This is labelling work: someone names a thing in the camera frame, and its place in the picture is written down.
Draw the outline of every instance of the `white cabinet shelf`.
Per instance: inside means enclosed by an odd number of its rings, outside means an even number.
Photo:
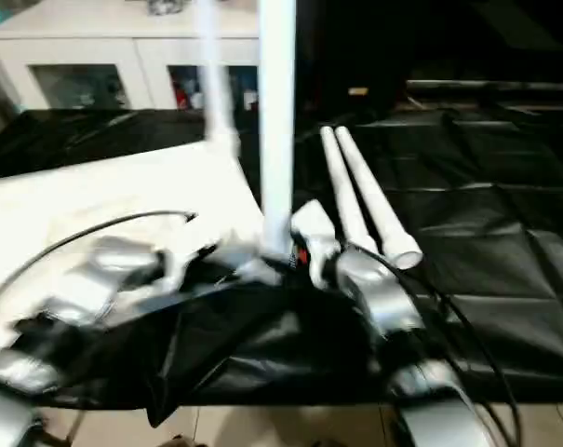
[[[222,63],[258,66],[256,0],[217,6]],[[21,12],[0,24],[0,64],[15,105],[176,108],[184,94],[171,67],[200,63],[194,9],[190,2],[179,14],[150,16],[143,0],[44,0]]]

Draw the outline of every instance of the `black fabric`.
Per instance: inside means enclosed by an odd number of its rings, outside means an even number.
[[[424,111],[339,123],[419,241],[415,274],[454,295],[519,400],[563,401],[563,114]],[[318,198],[340,229],[319,125],[296,124],[294,208]],[[256,120],[238,128],[240,161],[259,196]],[[202,131],[177,112],[27,113],[0,135],[0,176],[154,150]],[[203,268],[200,280],[210,272]],[[474,371],[465,376],[472,397],[503,399],[468,335],[454,319],[449,326],[460,364]],[[41,401],[146,407],[156,424],[183,404],[385,398],[382,359],[370,367],[351,304],[297,279],[233,286],[117,328],[101,344],[86,381]]]

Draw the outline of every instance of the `black cloth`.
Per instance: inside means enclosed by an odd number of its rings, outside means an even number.
[[[321,201],[338,229],[318,128],[296,125],[294,208]],[[424,253],[416,274],[455,297],[521,401],[563,401],[563,114],[423,111],[344,116]],[[238,117],[241,164],[259,196],[258,131]],[[0,177],[202,138],[179,112],[25,113],[0,134]],[[197,267],[200,276],[201,266]],[[202,274],[208,276],[208,266]],[[504,394],[468,334],[449,323],[474,399]],[[116,328],[88,379],[43,403],[149,410],[185,404],[342,404],[384,400],[382,368],[351,305],[301,281],[258,284]]]

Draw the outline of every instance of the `white pvc pipe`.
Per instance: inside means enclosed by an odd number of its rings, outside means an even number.
[[[217,150],[238,155],[227,67],[221,65],[218,43],[218,9],[215,0],[197,0],[196,21],[203,65],[199,67],[205,102],[207,140]]]
[[[347,168],[343,163],[341,150],[335,139],[333,130],[325,126],[320,130],[322,146],[327,158],[328,174],[335,191],[335,202],[339,211],[339,218],[345,233],[345,238],[357,245],[378,253],[374,239],[370,236],[362,210],[355,197],[354,187],[349,179]]]
[[[296,0],[260,0],[259,24],[262,249],[288,259],[293,188]]]
[[[422,250],[415,239],[408,234],[376,182],[366,160],[359,152],[349,130],[340,127],[335,130],[341,143],[347,164],[352,170],[355,182],[368,206],[372,220],[382,238],[382,251],[388,260],[402,270],[416,265],[422,259]]]

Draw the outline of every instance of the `black cable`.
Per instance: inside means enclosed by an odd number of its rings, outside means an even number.
[[[513,415],[513,423],[514,423],[514,426],[515,426],[515,439],[514,440],[511,439],[508,431],[505,429],[504,423],[503,423],[502,419],[500,418],[500,416],[498,414],[496,414],[493,411],[493,409],[489,405],[486,404],[486,402],[482,402],[481,403],[482,406],[486,408],[490,418],[494,421],[494,423],[496,424],[499,431],[501,431],[501,434],[503,435],[503,438],[506,442],[506,445],[508,447],[521,447],[523,445],[523,429],[522,429],[522,423],[521,423],[521,416],[519,414],[519,410],[518,410],[518,406],[516,404],[515,396],[513,395],[513,390],[511,388],[508,380],[506,379],[506,376],[504,375],[503,370],[498,365],[497,360],[494,358],[494,356],[492,356],[491,352],[486,347],[486,345],[482,341],[481,337],[477,333],[476,328],[474,328],[474,325],[471,323],[471,321],[469,321],[469,319],[465,316],[465,314],[462,312],[462,310],[456,304],[454,304],[452,302],[450,297],[448,297],[446,294],[440,292],[437,288],[435,288],[429,282],[422,281],[419,278],[416,278],[412,275],[408,275],[408,274],[402,272],[401,270],[394,267],[391,263],[389,263],[387,260],[382,258],[377,253],[366,250],[365,248],[360,247],[360,246],[358,246],[358,245],[356,245],[352,242],[348,242],[346,245],[348,247],[352,247],[356,250],[359,250],[359,251],[365,253],[369,257],[375,259],[376,261],[378,261],[379,263],[384,265],[393,275],[396,276],[396,278],[399,280],[399,283],[401,284],[401,286],[403,287],[405,292],[408,295],[415,297],[414,304],[416,306],[418,306],[418,303],[420,302],[420,300],[417,297],[417,295],[414,292],[412,292],[411,288],[407,285],[407,279],[408,278],[411,278],[411,279],[417,281],[418,283],[422,284],[424,286],[424,288],[427,289],[428,292],[430,292],[431,295],[439,298],[441,304],[446,305],[447,307],[449,307],[452,310],[452,312],[455,314],[455,316],[461,321],[463,327],[472,336],[475,344],[477,345],[477,347],[481,351],[482,355],[484,356],[484,358],[488,362],[489,366],[494,371],[494,374],[497,376],[498,380],[501,382],[501,384],[503,386],[503,390],[504,390],[504,393],[505,393],[506,398],[507,398],[508,406],[510,407],[511,413]],[[455,369],[458,371],[458,373],[461,373],[461,369],[459,367],[456,367]]]
[[[97,225],[91,226],[86,230],[79,231],[78,233],[74,233],[71,236],[59,240],[58,242],[50,245],[43,251],[38,252],[35,256],[30,258],[26,263],[21,265],[18,269],[12,272],[6,279],[4,279],[4,281],[2,281],[2,283],[0,284],[0,296],[2,296],[2,294],[4,294],[6,290],[12,285],[12,283],[15,282],[22,274],[24,274],[27,270],[29,270],[33,265],[41,261],[43,258],[48,256],[51,252],[56,251],[57,249],[60,249],[61,247],[68,245],[71,242],[80,239],[81,237],[88,236],[91,233],[97,233],[98,231],[108,228],[110,226],[122,224],[128,221],[134,221],[137,219],[141,219],[143,217],[151,217],[151,216],[180,216],[183,217],[184,219],[187,219],[188,221],[194,218],[194,214],[190,212],[177,211],[177,210],[156,210],[156,211],[145,211],[135,214],[129,214],[126,216],[112,219],[104,223],[99,223]]]

